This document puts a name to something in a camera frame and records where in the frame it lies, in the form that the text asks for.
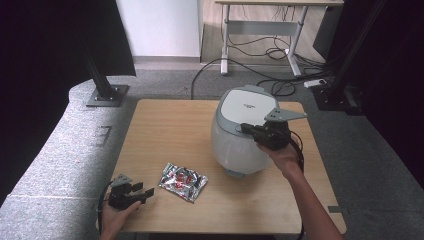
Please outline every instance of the wooden desk top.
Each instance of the wooden desk top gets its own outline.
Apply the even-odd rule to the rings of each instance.
[[[301,218],[287,180],[272,164],[237,179],[226,175],[210,146],[211,122],[219,101],[141,100],[121,150],[113,178],[124,173],[155,195],[130,216],[123,231],[279,234],[300,232]],[[282,108],[303,112],[299,103]],[[289,122],[304,142],[305,175],[321,203],[338,206],[307,119]],[[209,180],[194,203],[158,186],[171,162]],[[330,213],[341,232],[340,213]]]
[[[215,0],[222,5],[343,6],[343,0]]]

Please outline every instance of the silver packet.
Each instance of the silver packet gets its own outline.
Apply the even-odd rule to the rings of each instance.
[[[168,163],[163,169],[159,186],[194,203],[208,178],[196,171]]]

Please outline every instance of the white wall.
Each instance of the white wall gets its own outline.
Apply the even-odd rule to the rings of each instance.
[[[133,56],[200,57],[202,0],[117,0],[117,5]]]

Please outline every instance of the human arm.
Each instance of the human arm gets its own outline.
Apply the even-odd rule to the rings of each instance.
[[[104,201],[102,210],[102,233],[100,240],[116,239],[119,231],[121,231],[128,216],[138,209],[141,201],[137,201],[130,205],[127,209],[119,211]]]
[[[290,183],[308,239],[343,239],[303,175],[293,146],[289,144],[277,151],[272,151],[260,144],[258,148],[270,156]]]

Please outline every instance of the power strip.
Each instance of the power strip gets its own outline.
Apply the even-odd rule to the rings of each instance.
[[[319,85],[325,85],[325,84],[327,84],[327,81],[325,81],[324,79],[317,79],[317,80],[307,81],[303,83],[305,88],[310,88],[313,86],[319,86]]]

